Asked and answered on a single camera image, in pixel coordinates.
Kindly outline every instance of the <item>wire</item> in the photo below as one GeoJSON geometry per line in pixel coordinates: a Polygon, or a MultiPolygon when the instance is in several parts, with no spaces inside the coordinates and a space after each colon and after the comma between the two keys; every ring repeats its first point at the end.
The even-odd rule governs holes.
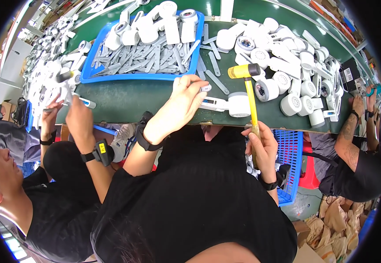
{"type": "MultiPolygon", "coordinates": [[[[36,254],[36,255],[38,255],[38,256],[40,256],[40,257],[42,257],[42,258],[44,258],[45,260],[48,260],[48,261],[50,261],[50,262],[53,262],[53,263],[62,263],[62,262],[57,262],[57,261],[54,261],[54,260],[51,260],[51,259],[48,259],[48,258],[46,258],[45,256],[43,256],[43,255],[41,255],[41,254],[39,254],[39,253],[37,253],[36,251],[34,251],[34,250],[32,250],[32,249],[30,249],[30,248],[28,248],[28,246],[26,246],[25,245],[25,242],[24,241],[22,241],[22,240],[19,240],[17,237],[16,237],[16,235],[14,234],[14,233],[12,233],[7,227],[6,227],[6,225],[4,225],[3,223],[2,223],[2,221],[0,220],[0,223],[1,223],[1,225],[3,225],[4,226],[4,228],[9,232],[9,233],[11,233],[12,234],[12,236],[14,237],[14,239],[15,240],[17,240],[18,241],[18,243],[21,245],[21,246],[23,246],[24,248],[26,248],[27,250],[29,250],[29,251],[31,251],[32,253],[34,253],[34,254],[36,254]]],[[[83,261],[83,262],[81,262],[81,263],[94,263],[94,262],[97,262],[97,260],[94,260],[94,261],[83,261]]]]}

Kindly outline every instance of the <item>blue crate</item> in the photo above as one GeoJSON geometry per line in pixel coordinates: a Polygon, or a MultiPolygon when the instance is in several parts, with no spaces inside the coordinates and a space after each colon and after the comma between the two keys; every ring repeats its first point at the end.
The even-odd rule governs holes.
{"type": "MultiPolygon", "coordinates": [[[[202,31],[204,29],[205,16],[203,13],[198,11],[196,11],[196,15],[198,16],[199,22],[196,29],[195,40],[199,39],[202,42],[202,31]]],[[[117,74],[117,75],[109,75],[109,76],[91,77],[94,74],[104,69],[104,66],[99,66],[97,69],[95,69],[94,67],[91,67],[91,63],[93,62],[95,54],[97,53],[99,44],[105,39],[106,34],[111,30],[111,28],[118,22],[119,20],[111,22],[105,25],[103,29],[100,30],[100,33],[95,39],[95,42],[93,46],[91,47],[91,50],[88,52],[87,59],[85,60],[85,63],[81,72],[81,83],[93,83],[93,82],[108,81],[108,80],[174,80],[176,77],[180,77],[186,74],[195,74],[196,65],[198,64],[198,55],[199,55],[199,48],[201,46],[201,43],[199,43],[199,45],[193,51],[192,56],[190,57],[189,69],[184,74],[175,75],[170,73],[155,73],[155,74],[125,73],[125,74],[117,74]]]]}
{"type": "Polygon", "coordinates": [[[299,187],[300,169],[302,168],[303,132],[295,130],[274,130],[278,142],[278,158],[281,164],[291,165],[284,190],[277,190],[278,206],[293,204],[299,187]]]}

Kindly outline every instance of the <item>cardboard box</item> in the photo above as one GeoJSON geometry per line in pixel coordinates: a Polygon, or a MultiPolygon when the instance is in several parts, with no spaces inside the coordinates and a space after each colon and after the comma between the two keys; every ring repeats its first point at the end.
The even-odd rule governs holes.
{"type": "Polygon", "coordinates": [[[293,263],[325,263],[325,261],[316,252],[309,247],[308,244],[304,244],[297,250],[296,257],[293,263]]]}
{"type": "Polygon", "coordinates": [[[310,228],[301,220],[293,221],[292,223],[297,232],[297,245],[301,247],[310,233],[310,228]]]}

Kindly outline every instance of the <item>shoe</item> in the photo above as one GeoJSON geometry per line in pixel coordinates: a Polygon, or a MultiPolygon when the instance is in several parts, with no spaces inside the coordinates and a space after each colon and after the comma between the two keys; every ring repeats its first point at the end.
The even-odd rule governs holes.
{"type": "Polygon", "coordinates": [[[112,162],[120,162],[126,157],[126,144],[129,138],[133,137],[136,124],[123,124],[120,130],[115,133],[114,140],[110,144],[114,151],[114,159],[112,162]]]}

